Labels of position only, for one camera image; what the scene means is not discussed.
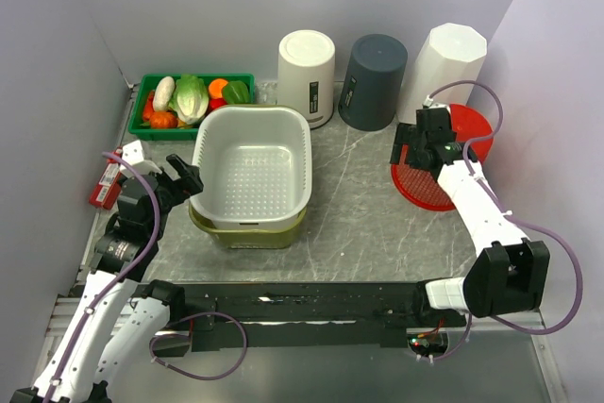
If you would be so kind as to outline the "large white faceted container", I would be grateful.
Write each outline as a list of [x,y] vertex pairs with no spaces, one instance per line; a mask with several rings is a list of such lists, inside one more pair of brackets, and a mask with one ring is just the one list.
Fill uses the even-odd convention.
[[400,123],[414,124],[427,97],[451,82],[475,80],[487,56],[487,40],[473,27],[446,23],[432,28],[403,77],[396,108]]

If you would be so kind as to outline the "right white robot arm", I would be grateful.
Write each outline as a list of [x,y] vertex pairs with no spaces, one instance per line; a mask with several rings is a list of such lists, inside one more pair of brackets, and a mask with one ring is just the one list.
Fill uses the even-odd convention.
[[457,209],[476,260],[465,277],[425,282],[423,295],[412,303],[412,315],[433,326],[445,310],[487,317],[537,309],[543,298],[550,253],[533,241],[496,206],[473,148],[453,129],[450,110],[422,108],[414,124],[396,129],[391,162],[405,161],[426,171]]

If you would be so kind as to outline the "dark grey round bucket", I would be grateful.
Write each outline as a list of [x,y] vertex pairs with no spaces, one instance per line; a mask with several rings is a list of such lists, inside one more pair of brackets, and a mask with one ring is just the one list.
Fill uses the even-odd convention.
[[389,35],[360,37],[352,46],[338,103],[343,121],[362,131],[388,126],[394,118],[407,60],[406,47]]

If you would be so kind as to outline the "red mesh basket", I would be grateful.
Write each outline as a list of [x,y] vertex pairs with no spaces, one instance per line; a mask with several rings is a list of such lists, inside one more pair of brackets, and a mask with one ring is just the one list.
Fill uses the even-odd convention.
[[[491,133],[492,127],[478,111],[459,104],[450,106],[452,128],[458,141]],[[415,206],[432,211],[455,209],[448,195],[429,172],[411,168],[405,163],[408,147],[394,139],[391,153],[391,177],[397,190]]]

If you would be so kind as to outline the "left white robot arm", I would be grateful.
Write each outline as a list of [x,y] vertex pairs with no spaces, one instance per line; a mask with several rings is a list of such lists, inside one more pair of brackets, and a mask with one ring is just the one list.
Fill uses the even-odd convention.
[[154,280],[129,321],[115,326],[159,251],[170,211],[202,193],[199,170],[177,154],[167,158],[177,178],[151,160],[107,157],[126,172],[117,211],[94,247],[84,292],[57,351],[31,386],[14,392],[14,402],[107,402],[110,382],[131,351],[186,320],[184,289]]

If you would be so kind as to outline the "white round bucket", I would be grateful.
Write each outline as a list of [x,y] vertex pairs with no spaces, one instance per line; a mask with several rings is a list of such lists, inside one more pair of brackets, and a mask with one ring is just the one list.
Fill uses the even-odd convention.
[[277,104],[295,109],[311,129],[334,110],[335,44],[316,30],[296,30],[279,43]]

